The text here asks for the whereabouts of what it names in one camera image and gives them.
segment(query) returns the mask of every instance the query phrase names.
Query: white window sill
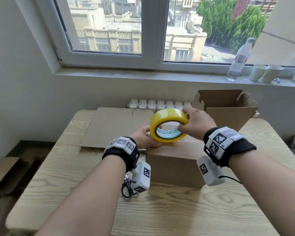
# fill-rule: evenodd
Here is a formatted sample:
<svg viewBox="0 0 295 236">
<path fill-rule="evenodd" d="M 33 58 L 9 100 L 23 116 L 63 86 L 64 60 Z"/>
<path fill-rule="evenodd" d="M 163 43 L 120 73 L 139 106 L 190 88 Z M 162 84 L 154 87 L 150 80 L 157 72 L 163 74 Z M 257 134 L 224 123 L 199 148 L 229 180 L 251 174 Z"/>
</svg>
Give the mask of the white window sill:
<svg viewBox="0 0 295 236">
<path fill-rule="evenodd" d="M 222 84 L 253 84 L 269 86 L 287 86 L 295 87 L 291 78 L 280 78 L 281 82 L 272 82 L 266 84 L 263 82 L 253 82 L 248 76 L 238 77 L 236 81 L 229 81 L 226 75 L 206 75 L 194 73 L 169 73 L 169 72 L 152 72 L 152 71 L 130 71 L 130 70 L 94 70 L 94 69 L 74 69 L 60 68 L 56 75 L 95 77 L 95 78 L 120 78 L 120 79 L 152 79 L 167 81 L 186 81 L 202 83 L 222 83 Z"/>
</svg>

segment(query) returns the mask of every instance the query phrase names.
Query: person's right hand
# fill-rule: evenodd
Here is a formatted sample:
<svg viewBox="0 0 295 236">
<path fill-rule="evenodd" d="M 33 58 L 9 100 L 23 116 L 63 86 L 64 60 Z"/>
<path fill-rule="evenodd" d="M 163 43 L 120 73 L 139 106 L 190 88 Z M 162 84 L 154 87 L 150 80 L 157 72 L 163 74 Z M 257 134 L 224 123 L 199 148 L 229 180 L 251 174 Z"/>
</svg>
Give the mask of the person's right hand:
<svg viewBox="0 0 295 236">
<path fill-rule="evenodd" d="M 205 111 L 200 111 L 192 107 L 186 107 L 182 111 L 189 114 L 189 123 L 179 125 L 178 131 L 186 133 L 193 138 L 203 140 L 205 133 L 213 127 L 216 127 L 214 120 Z"/>
</svg>

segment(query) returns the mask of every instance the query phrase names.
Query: white cup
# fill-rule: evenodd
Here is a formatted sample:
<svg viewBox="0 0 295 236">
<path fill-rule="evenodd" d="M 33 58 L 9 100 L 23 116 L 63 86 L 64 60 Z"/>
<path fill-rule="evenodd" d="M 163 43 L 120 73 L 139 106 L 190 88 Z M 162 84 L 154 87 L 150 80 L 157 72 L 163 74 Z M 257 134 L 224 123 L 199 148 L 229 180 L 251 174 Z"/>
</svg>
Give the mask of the white cup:
<svg viewBox="0 0 295 236">
<path fill-rule="evenodd" d="M 284 68 L 281 66 L 269 64 L 268 70 L 265 71 L 265 73 L 261 77 L 261 81 L 267 84 L 271 83 L 272 80 L 274 80 L 283 69 Z"/>
<path fill-rule="evenodd" d="M 258 79 L 264 74 L 264 72 L 268 69 L 267 66 L 262 64 L 255 64 L 252 72 L 249 76 L 249 79 L 256 82 Z"/>
</svg>

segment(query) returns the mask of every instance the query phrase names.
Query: green foliage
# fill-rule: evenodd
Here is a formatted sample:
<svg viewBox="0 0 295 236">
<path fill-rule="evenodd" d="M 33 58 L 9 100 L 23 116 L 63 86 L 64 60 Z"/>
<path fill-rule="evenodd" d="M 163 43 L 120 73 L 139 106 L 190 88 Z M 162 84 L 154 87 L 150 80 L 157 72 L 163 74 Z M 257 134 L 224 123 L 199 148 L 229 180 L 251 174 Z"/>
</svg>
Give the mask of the green foliage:
<svg viewBox="0 0 295 236">
<path fill-rule="evenodd" d="M 258 38 L 266 24 L 259 7 L 249 6 L 232 22 L 236 0 L 205 0 L 199 3 L 197 14 L 203 16 L 202 28 L 207 42 L 229 47 L 236 53 L 249 37 Z"/>
</svg>

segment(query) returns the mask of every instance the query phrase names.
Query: wooden table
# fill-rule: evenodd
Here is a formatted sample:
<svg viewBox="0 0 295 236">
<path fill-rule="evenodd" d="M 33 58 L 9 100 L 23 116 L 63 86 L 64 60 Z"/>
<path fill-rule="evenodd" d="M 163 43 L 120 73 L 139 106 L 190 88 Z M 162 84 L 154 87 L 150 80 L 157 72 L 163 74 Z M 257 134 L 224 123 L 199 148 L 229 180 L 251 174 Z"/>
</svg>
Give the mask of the wooden table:
<svg viewBox="0 0 295 236">
<path fill-rule="evenodd" d="M 101 149 L 80 147 L 94 114 L 76 113 L 9 214 L 7 228 L 37 231 L 101 161 Z M 250 119 L 240 132 L 259 151 L 295 170 L 295 156 L 265 120 Z M 235 177 L 230 169 L 224 173 Z M 278 235 L 245 188 L 229 179 L 202 189 L 152 183 L 131 200 L 120 196 L 111 234 Z"/>
</svg>

